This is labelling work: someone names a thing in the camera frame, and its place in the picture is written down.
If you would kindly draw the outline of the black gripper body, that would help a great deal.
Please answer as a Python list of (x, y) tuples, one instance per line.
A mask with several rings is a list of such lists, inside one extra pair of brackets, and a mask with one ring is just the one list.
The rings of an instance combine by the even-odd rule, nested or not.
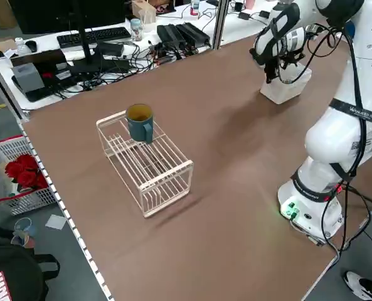
[(287, 68), (288, 65), (297, 65), (297, 63), (304, 58), (303, 50), (288, 51), (279, 57), (280, 66)]

